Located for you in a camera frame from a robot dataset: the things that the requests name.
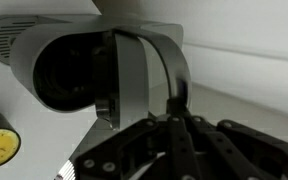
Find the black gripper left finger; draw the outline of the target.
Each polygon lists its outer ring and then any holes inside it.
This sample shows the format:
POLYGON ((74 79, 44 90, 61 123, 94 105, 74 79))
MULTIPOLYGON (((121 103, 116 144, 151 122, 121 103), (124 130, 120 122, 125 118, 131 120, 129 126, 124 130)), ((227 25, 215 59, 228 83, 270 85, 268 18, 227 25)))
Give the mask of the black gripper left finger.
POLYGON ((87 134, 68 159, 67 180, 170 180, 168 122, 143 119, 91 147, 87 134))

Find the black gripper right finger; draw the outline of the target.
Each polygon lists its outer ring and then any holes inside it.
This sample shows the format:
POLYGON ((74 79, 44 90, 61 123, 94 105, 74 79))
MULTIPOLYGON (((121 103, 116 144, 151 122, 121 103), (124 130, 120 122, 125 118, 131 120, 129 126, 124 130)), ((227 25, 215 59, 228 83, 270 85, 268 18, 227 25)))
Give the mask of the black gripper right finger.
POLYGON ((167 101, 175 174, 193 180, 288 180, 288 143, 232 120, 212 125, 167 101))

